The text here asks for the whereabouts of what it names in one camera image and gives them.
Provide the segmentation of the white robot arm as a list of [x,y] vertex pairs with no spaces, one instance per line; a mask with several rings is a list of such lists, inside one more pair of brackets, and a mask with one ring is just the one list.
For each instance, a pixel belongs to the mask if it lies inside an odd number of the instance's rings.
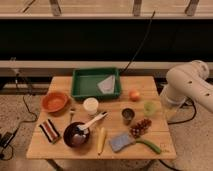
[[160,99],[168,121],[187,98],[213,112],[213,85],[206,81],[209,74],[208,65],[200,60],[177,65],[167,72],[167,84],[160,93]]

